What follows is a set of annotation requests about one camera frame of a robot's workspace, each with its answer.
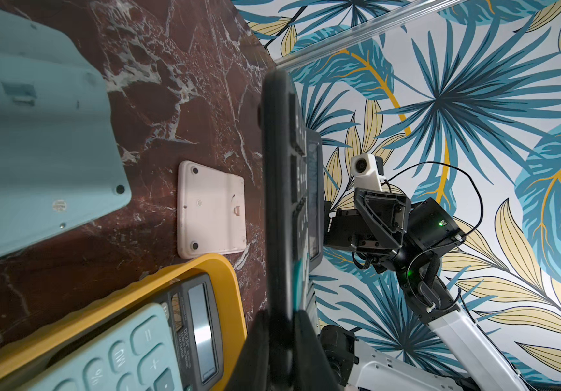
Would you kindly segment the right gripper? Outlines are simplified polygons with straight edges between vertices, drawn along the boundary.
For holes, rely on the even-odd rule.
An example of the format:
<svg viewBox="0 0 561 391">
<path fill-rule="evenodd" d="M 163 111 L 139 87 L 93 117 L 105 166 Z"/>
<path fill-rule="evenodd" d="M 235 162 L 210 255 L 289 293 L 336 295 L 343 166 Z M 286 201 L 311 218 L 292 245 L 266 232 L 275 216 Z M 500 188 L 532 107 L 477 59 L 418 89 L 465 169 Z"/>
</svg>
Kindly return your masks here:
<svg viewBox="0 0 561 391">
<path fill-rule="evenodd" d="M 382 257 L 409 259 L 406 236 L 412 203 L 403 194 L 357 188 L 354 208 L 338 210 L 329 219 L 324 246 Z"/>
</svg>

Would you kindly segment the black calculator with grey keys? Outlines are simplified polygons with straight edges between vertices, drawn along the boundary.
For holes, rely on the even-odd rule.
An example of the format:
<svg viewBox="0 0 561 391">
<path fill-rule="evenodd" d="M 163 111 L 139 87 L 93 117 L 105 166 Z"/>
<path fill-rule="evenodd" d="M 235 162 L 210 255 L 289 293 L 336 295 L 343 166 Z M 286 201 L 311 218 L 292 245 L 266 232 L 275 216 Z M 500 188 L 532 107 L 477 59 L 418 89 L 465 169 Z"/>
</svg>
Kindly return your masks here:
<svg viewBox="0 0 561 391">
<path fill-rule="evenodd" d="M 292 389 L 295 314 L 308 303 L 308 135 L 292 77 L 275 69 L 264 78 L 259 105 L 264 145 L 264 193 L 272 384 Z"/>
</svg>

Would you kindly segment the right aluminium frame post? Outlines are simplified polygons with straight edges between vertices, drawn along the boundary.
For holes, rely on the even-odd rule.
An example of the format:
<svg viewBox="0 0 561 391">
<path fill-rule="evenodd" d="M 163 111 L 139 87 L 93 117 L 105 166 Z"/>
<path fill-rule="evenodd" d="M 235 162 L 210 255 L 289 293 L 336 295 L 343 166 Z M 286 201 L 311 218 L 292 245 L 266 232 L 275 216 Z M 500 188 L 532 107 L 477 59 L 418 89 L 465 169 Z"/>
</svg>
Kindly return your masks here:
<svg viewBox="0 0 561 391">
<path fill-rule="evenodd" d="M 408 24 L 422 16 L 443 11 L 459 3 L 464 3 L 464 0 L 424 0 L 411 2 L 409 5 L 346 29 L 309 47 L 289 54 L 280 60 L 276 60 L 276 69 L 289 72 L 295 68 L 301 68 L 323 57 L 331 56 L 347 47 L 384 34 L 388 30 Z"/>
</svg>

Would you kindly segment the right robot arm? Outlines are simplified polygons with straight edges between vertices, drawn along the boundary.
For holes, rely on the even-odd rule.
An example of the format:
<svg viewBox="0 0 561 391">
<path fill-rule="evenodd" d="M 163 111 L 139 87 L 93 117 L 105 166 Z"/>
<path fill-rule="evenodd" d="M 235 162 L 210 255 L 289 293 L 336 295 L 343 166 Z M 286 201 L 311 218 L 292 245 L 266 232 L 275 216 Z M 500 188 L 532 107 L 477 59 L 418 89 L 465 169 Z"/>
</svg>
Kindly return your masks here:
<svg viewBox="0 0 561 391">
<path fill-rule="evenodd" d="M 392 272 L 408 308 L 434 332 L 482 390 L 526 390 L 523 377 L 461 309 L 437 273 L 467 234 L 434 199 L 358 188 L 350 210 L 324 204 L 324 246 L 349 252 L 355 267 Z"/>
</svg>

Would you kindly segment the yellow plastic storage tray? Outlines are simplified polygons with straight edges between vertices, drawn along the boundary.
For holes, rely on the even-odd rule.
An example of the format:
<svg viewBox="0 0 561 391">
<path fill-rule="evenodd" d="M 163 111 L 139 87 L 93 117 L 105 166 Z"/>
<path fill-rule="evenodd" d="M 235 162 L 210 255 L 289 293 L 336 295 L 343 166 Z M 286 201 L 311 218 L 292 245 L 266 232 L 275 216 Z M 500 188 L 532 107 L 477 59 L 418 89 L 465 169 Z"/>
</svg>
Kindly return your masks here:
<svg viewBox="0 0 561 391">
<path fill-rule="evenodd" d="M 246 323 L 233 266 L 225 257 L 211 254 L 164 268 L 5 346 L 0 350 L 0 390 L 21 390 L 108 328 L 156 303 L 150 300 L 163 289 L 201 273 L 210 275 L 215 292 L 224 358 L 223 377 L 210 390 L 224 389 L 246 341 Z"/>
</svg>

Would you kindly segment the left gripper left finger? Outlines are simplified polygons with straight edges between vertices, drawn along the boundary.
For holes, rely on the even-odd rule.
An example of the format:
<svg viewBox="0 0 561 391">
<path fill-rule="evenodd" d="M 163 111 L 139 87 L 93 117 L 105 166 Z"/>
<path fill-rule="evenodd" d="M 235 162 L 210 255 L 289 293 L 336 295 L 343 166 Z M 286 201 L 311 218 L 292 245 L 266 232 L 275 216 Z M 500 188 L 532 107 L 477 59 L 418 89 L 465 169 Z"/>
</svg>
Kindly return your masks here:
<svg viewBox="0 0 561 391">
<path fill-rule="evenodd" d="M 267 310 L 261 310 L 256 314 L 237 364 L 225 387 L 226 391 L 267 390 L 270 352 L 269 322 L 270 317 Z"/>
</svg>

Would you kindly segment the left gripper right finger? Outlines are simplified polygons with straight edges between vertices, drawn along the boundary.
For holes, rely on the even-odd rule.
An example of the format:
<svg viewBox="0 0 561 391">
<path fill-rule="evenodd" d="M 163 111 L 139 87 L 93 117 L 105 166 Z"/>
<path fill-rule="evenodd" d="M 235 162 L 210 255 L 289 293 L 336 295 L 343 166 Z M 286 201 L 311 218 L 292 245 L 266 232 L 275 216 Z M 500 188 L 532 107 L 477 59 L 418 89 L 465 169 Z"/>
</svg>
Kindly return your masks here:
<svg viewBox="0 0 561 391">
<path fill-rule="evenodd" d="M 339 390 L 334 373 L 306 311 L 293 317 L 294 390 Z"/>
</svg>

